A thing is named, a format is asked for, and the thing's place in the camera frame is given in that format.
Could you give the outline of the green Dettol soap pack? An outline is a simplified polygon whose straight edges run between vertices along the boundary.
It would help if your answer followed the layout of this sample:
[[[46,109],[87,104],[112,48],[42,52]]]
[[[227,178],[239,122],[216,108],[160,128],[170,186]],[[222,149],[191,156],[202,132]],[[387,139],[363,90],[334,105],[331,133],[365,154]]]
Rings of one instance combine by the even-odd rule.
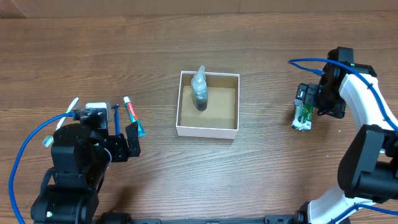
[[[309,105],[295,106],[292,128],[298,131],[310,131],[314,108]]]

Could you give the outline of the clear foam pump bottle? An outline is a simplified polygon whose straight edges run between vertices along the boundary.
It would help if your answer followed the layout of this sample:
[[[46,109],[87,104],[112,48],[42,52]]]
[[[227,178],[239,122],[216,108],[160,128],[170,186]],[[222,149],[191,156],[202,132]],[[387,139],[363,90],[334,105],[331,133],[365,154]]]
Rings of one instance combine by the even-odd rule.
[[[201,65],[191,80],[193,104],[199,111],[205,111],[208,102],[208,87],[206,83],[205,66]]]

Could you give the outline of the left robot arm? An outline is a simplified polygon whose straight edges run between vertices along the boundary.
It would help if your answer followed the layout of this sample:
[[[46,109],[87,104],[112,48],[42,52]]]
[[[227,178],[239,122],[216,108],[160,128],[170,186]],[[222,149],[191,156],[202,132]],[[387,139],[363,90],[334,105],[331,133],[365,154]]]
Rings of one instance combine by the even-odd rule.
[[[111,136],[105,129],[75,123],[53,136],[53,167],[44,175],[31,218],[34,223],[92,223],[109,164],[141,153],[138,124],[127,126],[126,134]]]

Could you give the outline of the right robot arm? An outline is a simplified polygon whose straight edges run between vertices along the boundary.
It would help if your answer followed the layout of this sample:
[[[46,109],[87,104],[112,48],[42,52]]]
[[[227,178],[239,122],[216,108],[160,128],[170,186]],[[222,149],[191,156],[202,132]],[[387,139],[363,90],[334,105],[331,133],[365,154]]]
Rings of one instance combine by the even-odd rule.
[[[321,115],[341,117],[349,109],[357,134],[340,161],[337,184],[320,198],[305,202],[289,223],[347,223],[363,208],[397,199],[397,119],[378,87],[372,67],[324,59],[318,85],[298,87],[296,105],[317,107]]]

